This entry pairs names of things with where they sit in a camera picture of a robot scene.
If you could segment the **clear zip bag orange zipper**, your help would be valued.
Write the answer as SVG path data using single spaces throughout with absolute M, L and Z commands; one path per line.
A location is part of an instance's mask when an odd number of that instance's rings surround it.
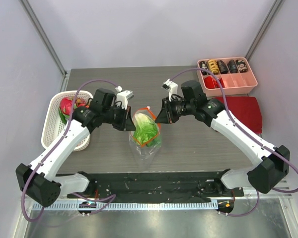
M 141 171 L 147 171 L 161 148 L 161 125 L 151 107 L 138 109 L 132 116 L 136 130 L 129 132 L 129 145 Z

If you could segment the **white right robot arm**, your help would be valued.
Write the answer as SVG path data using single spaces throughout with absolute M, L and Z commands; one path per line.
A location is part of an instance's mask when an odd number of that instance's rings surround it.
M 168 96 L 162 99 L 155 123 L 172 124 L 181 116 L 193 115 L 196 120 L 224 135 L 250 160 L 252 165 L 249 168 L 224 171 L 214 184 L 218 195 L 225 196 L 233 188 L 247 186 L 267 194 L 288 174 L 289 165 L 279 156 L 289 160 L 289 149 L 263 140 L 238 119 L 228 115 L 222 102 L 207 99 L 199 82 L 189 80 L 182 83 L 182 97 L 177 95 L 179 86 L 175 82 L 167 80 L 162 86 L 168 91 Z

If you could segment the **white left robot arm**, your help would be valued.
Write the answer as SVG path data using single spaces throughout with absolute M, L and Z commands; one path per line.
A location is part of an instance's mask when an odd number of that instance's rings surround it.
M 74 109 L 65 131 L 39 157 L 29 165 L 20 164 L 16 168 L 20 190 L 43 207 L 75 192 L 92 197 L 96 186 L 87 174 L 79 172 L 65 177 L 56 174 L 75 147 L 102 124 L 110 124 L 119 131 L 136 129 L 128 105 L 133 96 L 130 90 L 117 94 L 104 88 L 96 90 L 88 106 L 79 105 Z

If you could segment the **green lettuce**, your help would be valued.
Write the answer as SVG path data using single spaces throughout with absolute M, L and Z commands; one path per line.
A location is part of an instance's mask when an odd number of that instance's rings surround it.
M 146 114 L 137 113 L 134 116 L 136 130 L 133 139 L 142 147 L 154 147 L 161 143 L 160 131 L 154 120 Z

